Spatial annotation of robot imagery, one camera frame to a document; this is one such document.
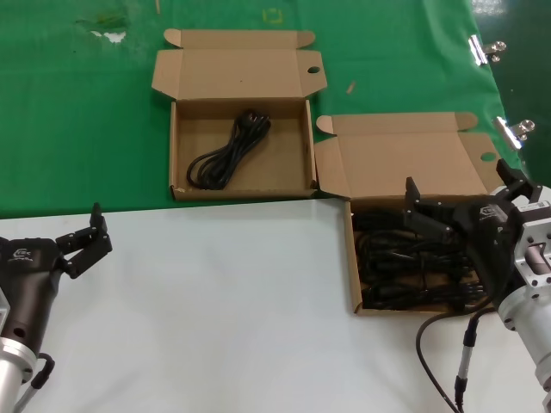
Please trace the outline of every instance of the cardboard box flap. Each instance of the cardboard box flap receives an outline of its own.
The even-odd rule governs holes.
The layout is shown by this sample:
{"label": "cardboard box flap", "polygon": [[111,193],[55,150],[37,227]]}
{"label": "cardboard box flap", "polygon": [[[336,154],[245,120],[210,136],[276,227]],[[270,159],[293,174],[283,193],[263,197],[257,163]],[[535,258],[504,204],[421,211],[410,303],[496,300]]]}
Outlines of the cardboard box flap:
{"label": "cardboard box flap", "polygon": [[182,57],[182,50],[161,50],[157,53],[152,82],[155,90],[173,98],[178,96]]}
{"label": "cardboard box flap", "polygon": [[469,112],[342,114],[320,116],[316,120],[318,129],[330,135],[457,132],[477,124],[476,115]]}
{"label": "cardboard box flap", "polygon": [[308,32],[171,29],[165,35],[193,46],[158,53],[152,87],[177,100],[304,98],[327,86],[321,53],[296,49],[313,40]]}
{"label": "cardboard box flap", "polygon": [[333,138],[314,146],[321,190],[351,200],[401,197],[412,176],[422,194],[478,195],[500,185],[497,155],[471,114],[321,116]]}
{"label": "cardboard box flap", "polygon": [[178,30],[164,31],[166,41],[184,49],[300,49],[311,45],[313,32],[292,30]]}
{"label": "cardboard box flap", "polygon": [[490,193],[502,186],[503,181],[496,172],[499,156],[490,137],[486,133],[459,133],[459,138],[486,191]]}

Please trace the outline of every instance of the metal clip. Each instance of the metal clip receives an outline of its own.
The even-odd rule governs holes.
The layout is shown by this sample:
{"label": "metal clip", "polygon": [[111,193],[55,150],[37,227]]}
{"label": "metal clip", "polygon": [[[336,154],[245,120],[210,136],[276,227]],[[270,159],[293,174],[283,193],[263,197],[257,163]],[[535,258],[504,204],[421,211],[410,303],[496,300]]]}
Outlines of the metal clip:
{"label": "metal clip", "polygon": [[498,56],[498,53],[507,48],[507,45],[503,41],[496,41],[494,43],[490,43],[489,45],[482,45],[480,43],[479,36],[476,34],[473,34],[468,38],[468,44],[471,47],[471,53],[474,56],[474,63],[476,63],[477,66],[487,65],[488,58],[490,58],[492,62],[499,62],[500,57]]}
{"label": "metal clip", "polygon": [[523,147],[523,142],[528,139],[527,133],[536,128],[532,120],[523,120],[518,125],[507,126],[507,120],[500,116],[493,120],[493,125],[513,151],[519,151]]}

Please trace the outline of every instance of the black cable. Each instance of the black cable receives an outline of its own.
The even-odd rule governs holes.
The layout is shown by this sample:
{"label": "black cable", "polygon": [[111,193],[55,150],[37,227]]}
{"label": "black cable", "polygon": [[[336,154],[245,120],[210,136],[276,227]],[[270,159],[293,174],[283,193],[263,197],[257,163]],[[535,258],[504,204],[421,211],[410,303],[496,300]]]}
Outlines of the black cable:
{"label": "black cable", "polygon": [[474,314],[468,321],[467,329],[465,330],[465,336],[463,337],[463,354],[461,356],[461,363],[459,366],[459,373],[455,376],[455,405],[457,409],[463,412],[463,395],[467,390],[467,372],[468,366],[471,360],[471,354],[476,344],[476,329],[479,326],[479,320],[485,314],[495,312],[494,307],[488,307],[480,310]]}
{"label": "black cable", "polygon": [[510,268],[509,273],[503,279],[502,285],[499,286],[499,288],[496,288],[496,290],[494,291],[494,293],[492,295],[488,296],[484,301],[482,301],[478,305],[475,305],[471,309],[465,310],[465,311],[460,311],[460,312],[455,312],[455,313],[452,312],[452,313],[446,313],[446,314],[438,314],[437,316],[429,318],[427,321],[425,321],[423,324],[421,324],[421,327],[419,327],[419,330],[417,332],[417,336],[415,337],[415,350],[417,351],[417,356],[419,358],[419,361],[421,362],[421,365],[423,366],[424,371],[429,376],[430,381],[432,382],[432,384],[436,387],[436,389],[440,393],[440,396],[442,396],[442,398],[448,404],[450,409],[452,409],[452,411],[454,411],[455,413],[463,413],[462,408],[461,408],[461,410],[459,410],[454,406],[454,403],[449,399],[446,392],[440,386],[440,384],[438,383],[438,380],[436,380],[436,377],[434,377],[434,374],[432,374],[432,371],[430,370],[429,365],[427,364],[427,362],[425,361],[425,359],[423,357],[423,352],[421,351],[421,337],[423,336],[423,333],[427,329],[427,327],[429,327],[431,324],[435,323],[438,320],[443,320],[445,318],[459,317],[459,316],[467,316],[469,314],[473,314],[475,312],[478,312],[478,311],[483,310],[484,308],[486,308],[490,303],[492,303],[492,301],[496,297],[503,294],[503,292],[507,288],[507,284],[509,283],[509,279],[511,277],[512,272],[513,272],[513,270],[512,270],[512,268]]}
{"label": "black cable", "polygon": [[[243,157],[260,143],[271,127],[269,117],[254,110],[246,110],[234,122],[226,146],[196,158],[189,164],[186,177],[189,185],[199,189],[224,189],[232,179]],[[206,159],[192,177],[195,166]]]}
{"label": "black cable", "polygon": [[31,380],[31,386],[36,390],[41,389],[42,386],[48,381],[50,374],[52,374],[53,368],[55,367],[55,361],[49,354],[39,353],[38,358],[43,359],[46,363],[44,364],[42,370],[40,370],[34,376],[34,379]]}
{"label": "black cable", "polygon": [[[404,310],[419,305],[447,304],[455,311],[480,302],[482,285],[463,282],[473,266],[458,243],[443,244],[420,237],[390,210],[356,213],[352,218],[364,308]],[[446,274],[444,286],[428,287],[428,274]],[[420,276],[420,287],[412,277]]]}

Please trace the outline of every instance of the cardboard box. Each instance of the cardboard box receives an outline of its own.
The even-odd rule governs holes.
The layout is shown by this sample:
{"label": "cardboard box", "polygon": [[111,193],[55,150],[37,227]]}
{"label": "cardboard box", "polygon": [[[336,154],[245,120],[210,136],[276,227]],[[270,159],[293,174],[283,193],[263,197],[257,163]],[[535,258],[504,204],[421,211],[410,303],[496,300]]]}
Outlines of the cardboard box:
{"label": "cardboard box", "polygon": [[344,226],[353,311],[387,312],[362,307],[351,214],[373,207],[402,210],[408,176],[425,199],[487,194],[503,185],[498,154],[485,133],[461,132],[477,124],[470,113],[320,116],[316,124],[332,136],[314,146],[319,187],[348,200]]}
{"label": "cardboard box", "polygon": [[[176,101],[170,119],[170,191],[176,200],[308,198],[317,187],[307,96],[327,82],[319,52],[298,50],[314,34],[263,30],[164,32],[152,87]],[[268,114],[269,135],[224,190],[191,187],[193,159],[227,144],[248,108]]]}

